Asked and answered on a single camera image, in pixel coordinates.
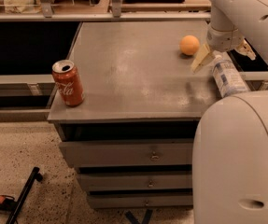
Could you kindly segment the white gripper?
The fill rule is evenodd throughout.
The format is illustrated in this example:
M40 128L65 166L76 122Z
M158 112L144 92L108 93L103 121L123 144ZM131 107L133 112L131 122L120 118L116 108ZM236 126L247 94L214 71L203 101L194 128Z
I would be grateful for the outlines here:
M237 53L247 56L251 61L256 59L256 54L252 47L235 27L230 28L228 31L221 31L209 24L206 41L207 44L204 43L199 48L191 64L190 69L193 73L199 72L205 65L215 59L213 50L227 52L235 49Z

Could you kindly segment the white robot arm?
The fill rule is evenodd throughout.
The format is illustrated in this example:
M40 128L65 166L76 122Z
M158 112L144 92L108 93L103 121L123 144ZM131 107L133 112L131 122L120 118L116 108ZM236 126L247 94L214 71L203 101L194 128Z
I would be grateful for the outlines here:
M268 64L268 0L210 0L207 42L239 32ZM223 98L202 115L192 152L194 224L268 224L268 91Z

